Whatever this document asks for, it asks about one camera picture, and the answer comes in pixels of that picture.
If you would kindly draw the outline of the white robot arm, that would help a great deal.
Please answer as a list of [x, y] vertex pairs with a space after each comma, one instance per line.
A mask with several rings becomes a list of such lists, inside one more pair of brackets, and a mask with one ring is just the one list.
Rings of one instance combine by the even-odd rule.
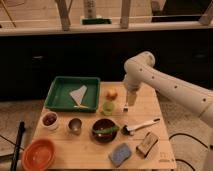
[[146, 83], [168, 99], [195, 113], [212, 128], [213, 145], [213, 91], [172, 77], [154, 69], [155, 57], [144, 51], [124, 63], [126, 106], [133, 106], [141, 83]]

